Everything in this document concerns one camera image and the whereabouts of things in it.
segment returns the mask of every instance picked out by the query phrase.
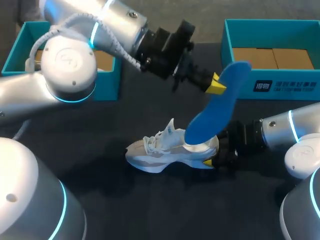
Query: teal box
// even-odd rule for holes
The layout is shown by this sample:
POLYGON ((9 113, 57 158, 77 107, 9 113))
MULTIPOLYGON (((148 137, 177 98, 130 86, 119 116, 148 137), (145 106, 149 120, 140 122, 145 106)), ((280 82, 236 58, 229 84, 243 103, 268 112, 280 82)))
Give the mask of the teal box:
POLYGON ((314 67, 253 69, 240 91, 240 99, 320 100, 318 20, 226 19, 221 44, 223 68, 235 61, 233 48, 303 49, 314 67))
MULTIPOLYGON (((25 22, 15 40, 9 57, 2 69, 3 76, 25 74, 25 62, 29 57, 33 44, 50 29, 47 21, 25 22)), ((113 58, 112 71, 99 71, 97 73, 96 88, 93 93, 95 101, 115 101, 118 99, 120 86, 121 61, 113 58)))

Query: robot logo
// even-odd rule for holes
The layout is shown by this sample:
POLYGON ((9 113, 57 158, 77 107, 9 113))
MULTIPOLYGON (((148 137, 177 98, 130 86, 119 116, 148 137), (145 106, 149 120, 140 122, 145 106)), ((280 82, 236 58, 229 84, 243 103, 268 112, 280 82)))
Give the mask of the robot logo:
POLYGON ((297 149, 293 152, 293 157, 295 159, 307 160, 311 158, 314 154, 314 149, 310 146, 303 145, 297 147, 297 149))
POLYGON ((55 64, 63 72, 75 72, 82 66, 82 57, 77 51, 65 48, 55 56, 55 64))

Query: shoe sole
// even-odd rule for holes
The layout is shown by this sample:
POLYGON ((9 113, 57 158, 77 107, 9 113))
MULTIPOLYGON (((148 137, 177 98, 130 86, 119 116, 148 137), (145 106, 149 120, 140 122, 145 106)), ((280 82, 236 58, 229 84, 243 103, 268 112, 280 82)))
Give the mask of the shoe sole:
MULTIPOLYGON (((183 164, 186 164, 188 165, 189 167, 191 168, 194 168, 194 169, 214 169, 214 167, 211 167, 211 166, 208 166, 208 165, 205 165, 204 162, 209 160, 211 158, 206 158, 206 159, 193 159, 193 160, 177 160, 176 162, 180 162, 180 163, 183 163, 183 164)), ((142 166, 142 165, 137 165, 137 164, 134 164, 130 161, 127 160, 127 162, 132 165, 133 167, 141 170, 141 171, 144 171, 144 172, 147 172, 147 173, 151 173, 151 174, 158 174, 158 173, 161 173, 168 165, 170 165, 172 162, 170 163, 166 163, 166 164, 163 164, 163 165, 160 165, 160 166, 142 166)))

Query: white cable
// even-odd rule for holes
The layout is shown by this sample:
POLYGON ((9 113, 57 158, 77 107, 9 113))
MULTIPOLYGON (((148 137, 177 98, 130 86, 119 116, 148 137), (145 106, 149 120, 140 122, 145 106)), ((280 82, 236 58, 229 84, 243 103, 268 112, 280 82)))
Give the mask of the white cable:
MULTIPOLYGON (((46 34, 44 34, 42 37, 40 37, 32 46, 32 49, 30 51, 30 61, 29 61, 29 70, 31 73, 33 73, 35 71, 35 57, 36 57, 36 53, 38 48, 44 44, 47 40, 49 40, 52 37, 55 37, 59 34, 61 34, 61 32, 63 31, 67 31, 67 29, 69 27, 71 27, 72 25, 77 23, 77 20, 81 20, 81 19, 87 19, 87 20, 92 20, 94 22, 97 22, 102 29, 108 34, 108 36, 111 38, 111 46, 110 49, 111 51, 115 52, 115 53, 119 53, 120 56, 122 56, 124 59, 126 59, 129 63, 131 63, 135 68, 137 68, 139 71, 141 70, 141 64, 134 59, 132 56, 130 56, 126 50, 121 46, 120 42, 117 40, 116 36, 114 35, 114 33, 110 30, 110 28, 104 24, 104 22, 102 20, 100 20, 98 17, 92 15, 92 14, 88 14, 88 13, 75 13, 73 15, 71 15, 70 17, 68 17, 62 25, 60 26, 52 26, 50 28, 50 31, 47 32, 46 34)), ((79 35, 76 36, 76 33, 73 32, 73 35, 77 38, 79 38, 79 35)))
POLYGON ((81 19, 92 20, 98 23, 103 28, 103 30, 108 34, 108 36, 111 38, 110 49, 115 53, 119 53, 125 60, 131 63, 139 71, 141 70, 141 64, 126 52, 126 50, 121 46, 120 42, 117 40, 116 36, 110 30, 110 28, 107 25, 105 25, 105 23, 102 20, 100 20, 97 16, 94 16, 89 13, 75 13, 70 17, 68 17, 64 21, 64 23, 61 25, 61 27, 68 29, 72 25, 78 23, 78 20, 81 20, 81 19))
POLYGON ((18 132, 13 136, 13 140, 18 141, 20 139, 20 137, 22 136, 22 134, 24 134, 24 132, 27 130, 27 127, 30 124, 30 119, 26 120, 22 123, 22 126, 20 127, 20 129, 18 130, 18 132))

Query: blue insole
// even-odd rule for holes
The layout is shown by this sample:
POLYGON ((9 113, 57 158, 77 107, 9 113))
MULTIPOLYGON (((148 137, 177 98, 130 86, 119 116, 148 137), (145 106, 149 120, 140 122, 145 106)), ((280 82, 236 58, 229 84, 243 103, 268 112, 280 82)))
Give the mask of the blue insole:
POLYGON ((213 94, 205 109, 189 123, 184 135, 187 144, 204 143, 227 126, 241 87, 249 78, 251 68, 246 61, 236 61, 223 70, 219 83, 226 86, 226 90, 222 95, 213 94))

